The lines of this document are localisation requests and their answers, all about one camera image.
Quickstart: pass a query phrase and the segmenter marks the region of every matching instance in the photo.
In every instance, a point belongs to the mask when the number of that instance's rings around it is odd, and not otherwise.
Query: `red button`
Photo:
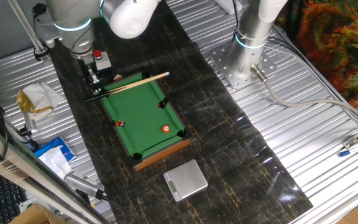
[[[94,56],[95,58],[100,58],[100,57],[102,57],[102,51],[101,51],[101,50],[94,50],[94,51],[93,51],[93,56]]]

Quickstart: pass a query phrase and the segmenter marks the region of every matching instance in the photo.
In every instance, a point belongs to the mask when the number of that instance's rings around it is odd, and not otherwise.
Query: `digital scale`
[[[208,186],[200,167],[194,159],[164,173],[164,178],[173,198],[177,202]]]

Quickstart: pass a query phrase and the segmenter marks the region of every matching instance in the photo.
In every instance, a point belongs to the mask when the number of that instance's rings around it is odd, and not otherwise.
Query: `red billiard ball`
[[[124,127],[125,126],[125,121],[121,121],[121,120],[117,121],[116,126]]]
[[[168,125],[162,126],[162,131],[165,133],[169,132],[169,126]]]

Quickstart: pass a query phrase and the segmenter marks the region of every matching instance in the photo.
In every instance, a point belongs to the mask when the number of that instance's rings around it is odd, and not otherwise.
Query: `black marble mat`
[[[164,2],[139,38],[122,40],[99,19],[94,27],[94,46],[121,75],[171,73],[158,82],[193,135],[190,147],[135,172],[101,103],[83,103],[92,94],[80,66],[61,44],[51,49],[99,178],[123,208],[112,206],[119,223],[289,223],[312,207]],[[176,203],[163,173],[191,159],[208,188]]]

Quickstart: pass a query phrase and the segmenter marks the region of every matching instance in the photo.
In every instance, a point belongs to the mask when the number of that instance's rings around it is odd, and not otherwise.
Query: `ribbed metal surface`
[[[23,114],[16,103],[16,95],[20,89],[33,83],[44,82],[64,97],[55,68],[52,62],[39,62],[34,58],[33,50],[12,55],[0,60],[0,104],[4,108],[6,119],[16,129],[24,127]],[[76,160],[70,163],[73,170],[99,181],[94,165],[85,147],[73,113],[65,100],[53,111],[53,114],[37,122],[38,133],[33,139],[40,145],[46,144],[56,137],[61,137],[73,151]],[[106,218],[112,218],[108,202],[90,198],[96,203],[96,210]]]
[[[210,50],[231,41],[236,27],[234,16],[210,0],[167,3],[216,70],[209,58]],[[292,103],[333,98],[335,90],[327,88],[320,75],[309,71],[294,56],[270,49],[266,52],[277,66],[277,72],[268,79],[279,97]],[[358,132],[358,125],[341,107],[320,104],[286,108],[275,103],[261,82],[236,91],[219,71],[216,74],[314,205],[293,223],[314,223],[358,193],[358,153],[338,156],[342,143]],[[357,204],[354,201],[344,210],[330,213],[326,222]]]

